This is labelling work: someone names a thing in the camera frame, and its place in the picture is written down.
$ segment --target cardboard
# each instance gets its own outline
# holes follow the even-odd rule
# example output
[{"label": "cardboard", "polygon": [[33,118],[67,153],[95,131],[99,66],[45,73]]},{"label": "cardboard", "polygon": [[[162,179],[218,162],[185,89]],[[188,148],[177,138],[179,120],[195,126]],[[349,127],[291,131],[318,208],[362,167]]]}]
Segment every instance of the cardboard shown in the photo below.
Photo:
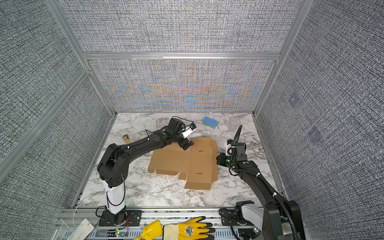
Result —
[{"label": "cardboard", "polygon": [[187,180],[186,189],[211,189],[217,181],[217,144],[211,137],[191,139],[194,142],[187,150],[177,143],[154,150],[148,172],[175,176]]}]

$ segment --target marble table surface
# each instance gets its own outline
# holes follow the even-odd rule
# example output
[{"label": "marble table surface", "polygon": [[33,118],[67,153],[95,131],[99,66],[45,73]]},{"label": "marble table surface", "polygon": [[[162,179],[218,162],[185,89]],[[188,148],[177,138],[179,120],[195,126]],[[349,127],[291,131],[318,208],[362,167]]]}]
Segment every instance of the marble table surface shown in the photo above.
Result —
[{"label": "marble table surface", "polygon": [[[101,151],[97,163],[78,201],[79,206],[102,206],[106,204],[106,195],[102,180],[96,170],[108,145],[125,144],[123,135],[128,134],[130,142],[144,138],[145,129],[154,131],[169,123],[172,116],[195,121],[197,129],[189,138],[212,137],[217,142],[219,152],[224,152],[225,142],[233,139],[238,124],[243,125],[239,142],[247,144],[246,154],[261,170],[267,181],[276,188],[269,164],[251,114],[247,113],[120,113]],[[215,129],[203,125],[205,116],[219,122]],[[211,190],[184,189],[185,181],[178,175],[157,175],[148,173],[148,164],[152,152],[147,153],[129,165],[126,184],[126,206],[146,207],[232,207],[236,202],[252,200],[260,205],[251,188],[240,179],[231,176],[228,168],[218,167],[218,180],[212,183]]]}]

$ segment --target textured gray panel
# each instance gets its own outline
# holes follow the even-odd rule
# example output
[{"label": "textured gray panel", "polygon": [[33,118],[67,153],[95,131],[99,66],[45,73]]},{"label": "textured gray panel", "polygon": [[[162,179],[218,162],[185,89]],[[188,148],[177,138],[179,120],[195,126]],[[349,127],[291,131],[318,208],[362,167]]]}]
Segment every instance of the textured gray panel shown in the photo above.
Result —
[{"label": "textured gray panel", "polygon": [[84,51],[280,52],[300,0],[59,0]]},{"label": "textured gray panel", "polygon": [[0,161],[83,69],[43,0],[0,2]]},{"label": "textured gray panel", "polygon": [[0,185],[1,239],[48,239],[70,207],[108,127],[110,115],[84,80]]},{"label": "textured gray panel", "polygon": [[273,61],[91,60],[118,112],[251,111]]},{"label": "textured gray panel", "polygon": [[383,239],[384,5],[316,0],[259,115],[312,239]]}]

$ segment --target sponge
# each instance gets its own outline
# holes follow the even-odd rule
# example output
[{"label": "sponge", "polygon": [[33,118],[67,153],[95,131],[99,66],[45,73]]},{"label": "sponge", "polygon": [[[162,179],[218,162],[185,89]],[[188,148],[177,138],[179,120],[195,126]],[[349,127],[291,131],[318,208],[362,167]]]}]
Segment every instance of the sponge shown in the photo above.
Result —
[{"label": "sponge", "polygon": [[217,124],[218,124],[218,121],[216,121],[216,120],[214,120],[214,119],[211,119],[211,118],[209,118],[209,117],[205,117],[204,119],[203,119],[203,124],[204,125],[207,125],[207,126],[209,126],[209,127],[211,127],[211,128],[215,128],[216,126],[217,126]]}]

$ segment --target yellow shovel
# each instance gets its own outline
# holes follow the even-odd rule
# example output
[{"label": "yellow shovel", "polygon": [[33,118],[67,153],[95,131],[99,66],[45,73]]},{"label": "yellow shovel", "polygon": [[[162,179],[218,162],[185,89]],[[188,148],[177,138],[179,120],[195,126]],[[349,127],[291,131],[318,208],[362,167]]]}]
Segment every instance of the yellow shovel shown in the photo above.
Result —
[{"label": "yellow shovel", "polygon": [[153,240],[163,234],[163,228],[161,227],[160,221],[156,220],[154,222],[151,222],[147,226],[143,228],[143,233],[135,238],[134,240]]}]

